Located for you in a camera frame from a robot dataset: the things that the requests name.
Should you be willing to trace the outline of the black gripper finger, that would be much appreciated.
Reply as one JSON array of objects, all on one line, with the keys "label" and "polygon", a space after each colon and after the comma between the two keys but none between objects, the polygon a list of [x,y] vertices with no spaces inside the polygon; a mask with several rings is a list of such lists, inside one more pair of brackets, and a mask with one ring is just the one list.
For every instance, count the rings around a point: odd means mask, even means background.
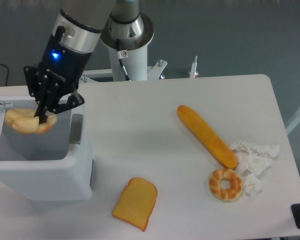
[{"label": "black gripper finger", "polygon": [[59,114],[68,110],[77,108],[85,103],[84,98],[78,92],[72,92],[67,98],[66,103],[58,103],[53,105],[51,112],[53,114]]},{"label": "black gripper finger", "polygon": [[37,101],[37,109],[35,111],[34,117],[38,117],[39,124],[43,124],[48,120],[48,117],[53,114],[52,112],[52,102],[51,101]]}]

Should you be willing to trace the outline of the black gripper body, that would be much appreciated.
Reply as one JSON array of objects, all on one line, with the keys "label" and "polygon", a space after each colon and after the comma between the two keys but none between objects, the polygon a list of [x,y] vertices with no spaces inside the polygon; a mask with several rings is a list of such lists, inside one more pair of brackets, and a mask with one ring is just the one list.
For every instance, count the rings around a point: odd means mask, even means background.
[{"label": "black gripper body", "polygon": [[67,102],[71,93],[79,88],[79,79],[91,53],[80,53],[61,43],[66,32],[58,26],[51,34],[41,61],[34,66],[25,66],[24,75],[28,92],[35,101],[52,102],[53,105]]}]

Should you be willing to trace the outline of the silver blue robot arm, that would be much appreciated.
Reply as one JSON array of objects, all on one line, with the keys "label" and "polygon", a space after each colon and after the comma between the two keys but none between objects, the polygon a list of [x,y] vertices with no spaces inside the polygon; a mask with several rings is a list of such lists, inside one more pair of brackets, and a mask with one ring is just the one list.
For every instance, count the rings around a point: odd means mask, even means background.
[{"label": "silver blue robot arm", "polygon": [[131,23],[139,16],[137,0],[64,0],[41,61],[23,68],[29,95],[38,105],[40,124],[47,113],[83,105],[79,79],[109,19]]}]

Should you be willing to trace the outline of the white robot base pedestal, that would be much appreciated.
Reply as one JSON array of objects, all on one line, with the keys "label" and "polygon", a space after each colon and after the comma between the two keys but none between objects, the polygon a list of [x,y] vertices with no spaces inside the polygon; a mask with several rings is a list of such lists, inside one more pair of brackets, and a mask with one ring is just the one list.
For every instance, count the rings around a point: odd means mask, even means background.
[{"label": "white robot base pedestal", "polygon": [[125,24],[109,18],[100,39],[108,49],[113,81],[147,80],[148,45],[153,37],[153,23],[142,12]]}]

